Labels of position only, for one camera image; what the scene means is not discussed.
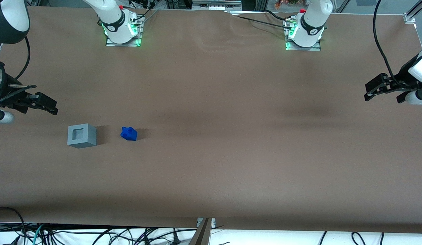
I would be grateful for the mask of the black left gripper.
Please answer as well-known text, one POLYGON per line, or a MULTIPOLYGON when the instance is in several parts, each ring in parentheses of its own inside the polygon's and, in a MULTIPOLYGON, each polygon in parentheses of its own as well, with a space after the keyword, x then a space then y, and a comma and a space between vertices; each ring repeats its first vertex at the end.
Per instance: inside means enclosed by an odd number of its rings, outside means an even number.
POLYGON ((406 96, 417 88, 418 81, 414 77, 401 77, 401 79, 397 79, 381 73, 365 84, 366 93, 364 100, 368 102, 378 95, 401 92, 396 97, 396 101, 397 103, 403 103, 406 100, 406 96))

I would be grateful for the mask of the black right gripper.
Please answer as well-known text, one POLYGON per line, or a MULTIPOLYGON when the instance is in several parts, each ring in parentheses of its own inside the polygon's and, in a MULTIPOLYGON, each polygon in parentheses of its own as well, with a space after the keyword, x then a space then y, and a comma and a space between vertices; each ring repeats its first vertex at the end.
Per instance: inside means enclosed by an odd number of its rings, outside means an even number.
POLYGON ((36 88, 36 85, 21 85, 20 83, 0 82, 0 108, 10 108, 20 113, 27 113, 28 108, 43 110, 56 116, 57 101, 43 93, 36 93, 36 102, 31 99, 32 94, 27 90, 36 88))

